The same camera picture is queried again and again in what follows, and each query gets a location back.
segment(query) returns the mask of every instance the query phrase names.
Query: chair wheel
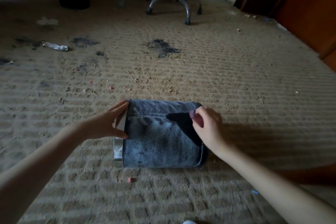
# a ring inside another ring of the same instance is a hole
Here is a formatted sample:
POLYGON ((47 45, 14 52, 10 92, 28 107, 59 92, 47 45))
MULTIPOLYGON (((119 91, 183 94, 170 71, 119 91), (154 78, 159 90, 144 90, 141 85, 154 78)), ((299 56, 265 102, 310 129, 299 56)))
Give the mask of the chair wheel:
POLYGON ((153 10, 152 8, 147 9, 146 14, 152 15, 152 10, 153 10))
POLYGON ((203 10, 202 10, 202 7, 200 6, 197 10, 197 14, 202 14, 203 10))
POLYGON ((185 21, 184 21, 184 24, 189 26, 190 25, 190 18, 186 18, 185 21))

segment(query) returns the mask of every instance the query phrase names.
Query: pink chalk piece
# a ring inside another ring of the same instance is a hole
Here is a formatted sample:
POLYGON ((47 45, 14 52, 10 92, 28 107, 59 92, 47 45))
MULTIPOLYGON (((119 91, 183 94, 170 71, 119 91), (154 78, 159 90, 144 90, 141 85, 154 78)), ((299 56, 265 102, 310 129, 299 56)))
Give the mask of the pink chalk piece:
POLYGON ((190 119, 194 120, 201 128, 204 127, 204 121, 202 116, 199 113, 196 113, 196 110, 189 112, 190 119))

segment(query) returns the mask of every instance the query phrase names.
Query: textured carpet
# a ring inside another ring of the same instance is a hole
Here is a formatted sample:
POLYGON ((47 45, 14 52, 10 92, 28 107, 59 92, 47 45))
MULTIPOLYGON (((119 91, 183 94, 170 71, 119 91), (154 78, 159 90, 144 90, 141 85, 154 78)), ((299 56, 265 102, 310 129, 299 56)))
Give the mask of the textured carpet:
MULTIPOLYGON (((147 1, 124 3, 74 11, 57 0, 1 1, 2 58, 14 61, 0 65, 2 171, 66 124, 129 98, 213 107, 230 140, 272 169, 336 160, 336 74, 296 37, 222 0, 204 0, 202 15, 190 2, 191 26, 177 2, 155 4, 152 16, 147 1), (58 25, 38 25, 43 16, 58 25), (178 53, 159 58, 154 39, 178 53), (42 40, 70 50, 37 47, 42 40)), ((336 203, 333 190, 309 189, 336 203)), ((284 223, 252 190, 213 157, 201 170, 114 168, 105 138, 79 146, 20 223, 284 223)))

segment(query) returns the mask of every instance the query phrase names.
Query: left hand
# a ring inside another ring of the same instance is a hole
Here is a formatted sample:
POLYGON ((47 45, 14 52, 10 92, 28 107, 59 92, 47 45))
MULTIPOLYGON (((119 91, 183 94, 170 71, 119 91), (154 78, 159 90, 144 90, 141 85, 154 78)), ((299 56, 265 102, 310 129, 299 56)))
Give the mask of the left hand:
POLYGON ((86 139, 98 139, 107 136, 127 139, 127 135, 124 131, 113 127, 115 120, 116 126, 119 124, 127 107, 128 101, 123 100, 108 109, 106 112, 89 117, 86 120, 75 124, 75 126, 77 126, 79 132, 86 139))

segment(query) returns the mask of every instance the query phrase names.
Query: shoe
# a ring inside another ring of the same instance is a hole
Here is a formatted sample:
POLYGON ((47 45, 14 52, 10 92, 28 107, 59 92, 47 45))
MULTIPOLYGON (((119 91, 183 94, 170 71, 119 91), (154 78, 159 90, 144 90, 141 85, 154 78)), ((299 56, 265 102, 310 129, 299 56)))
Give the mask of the shoe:
POLYGON ((197 224, 197 223, 192 221, 192 220, 187 220, 187 221, 183 222, 183 224, 197 224))

